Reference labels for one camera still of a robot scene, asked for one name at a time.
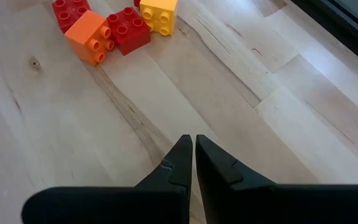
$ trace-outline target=yellow lego brick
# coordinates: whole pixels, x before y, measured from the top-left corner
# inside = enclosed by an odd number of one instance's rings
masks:
[[[178,0],[140,0],[140,14],[150,31],[172,35],[177,18]]]

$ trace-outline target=toy brick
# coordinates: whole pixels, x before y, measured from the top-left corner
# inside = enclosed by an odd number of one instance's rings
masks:
[[[91,10],[86,0],[56,0],[52,3],[60,30],[65,33],[87,10]]]
[[[123,55],[151,41],[150,28],[132,7],[111,14],[107,20],[111,29],[110,38]]]
[[[139,7],[140,6],[140,0],[134,0],[134,5],[136,7]]]
[[[110,40],[111,29],[103,16],[86,11],[65,33],[78,58],[91,65],[104,60],[104,55],[114,47]]]
[[[140,13],[146,24],[161,35],[172,35],[178,0],[141,0]]]

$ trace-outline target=wood knot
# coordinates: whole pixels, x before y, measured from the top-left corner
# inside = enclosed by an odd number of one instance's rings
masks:
[[[29,59],[29,65],[32,69],[36,71],[41,70],[41,64],[34,56]]]

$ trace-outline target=wood grain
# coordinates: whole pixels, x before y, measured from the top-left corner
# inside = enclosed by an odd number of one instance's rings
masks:
[[[252,2],[258,7],[264,17],[274,14],[287,5],[283,0],[252,0]]]
[[[291,1],[180,1],[173,36],[97,67],[51,2],[0,0],[0,223],[47,187],[133,186],[182,134],[276,182],[358,184],[358,57]],[[191,223],[206,223],[193,166]]]

